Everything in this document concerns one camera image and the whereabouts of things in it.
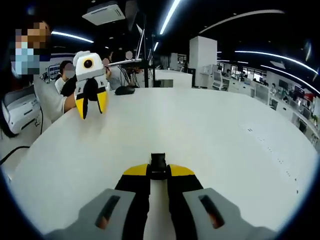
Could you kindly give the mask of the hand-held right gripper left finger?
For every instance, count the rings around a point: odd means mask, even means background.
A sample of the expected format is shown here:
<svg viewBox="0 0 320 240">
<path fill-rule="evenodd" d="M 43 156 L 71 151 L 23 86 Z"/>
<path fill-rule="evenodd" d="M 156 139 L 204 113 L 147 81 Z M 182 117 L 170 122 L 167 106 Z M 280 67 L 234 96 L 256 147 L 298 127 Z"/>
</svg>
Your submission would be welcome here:
<svg viewBox="0 0 320 240">
<path fill-rule="evenodd" d="M 47 233 L 46 240 L 142 240 L 150 209 L 150 166 L 128 168 L 115 188 L 83 206 L 77 220 Z"/>
</svg>

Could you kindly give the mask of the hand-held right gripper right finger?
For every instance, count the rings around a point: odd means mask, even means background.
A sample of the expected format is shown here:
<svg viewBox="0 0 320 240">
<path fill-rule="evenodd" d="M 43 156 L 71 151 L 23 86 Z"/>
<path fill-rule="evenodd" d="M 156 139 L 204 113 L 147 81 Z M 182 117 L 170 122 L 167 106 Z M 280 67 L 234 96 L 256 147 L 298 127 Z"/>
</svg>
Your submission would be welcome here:
<svg viewBox="0 0 320 240">
<path fill-rule="evenodd" d="M 167 165 L 169 212 L 178 240 L 273 240 L 277 234 L 245 221 L 237 205 L 204 188 L 187 167 Z"/>
</svg>

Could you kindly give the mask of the person's left hand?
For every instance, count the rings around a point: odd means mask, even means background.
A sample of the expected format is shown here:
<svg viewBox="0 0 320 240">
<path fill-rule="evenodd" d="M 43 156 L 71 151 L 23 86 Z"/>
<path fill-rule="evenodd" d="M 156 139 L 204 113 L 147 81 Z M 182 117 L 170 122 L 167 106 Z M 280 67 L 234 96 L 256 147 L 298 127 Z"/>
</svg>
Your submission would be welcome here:
<svg viewBox="0 0 320 240">
<path fill-rule="evenodd" d="M 64 100 L 64 105 L 63 105 L 63 110 L 64 113 L 68 112 L 69 110 L 73 109 L 76 107 L 76 101 L 74 95 L 70 95 L 65 98 Z"/>
</svg>

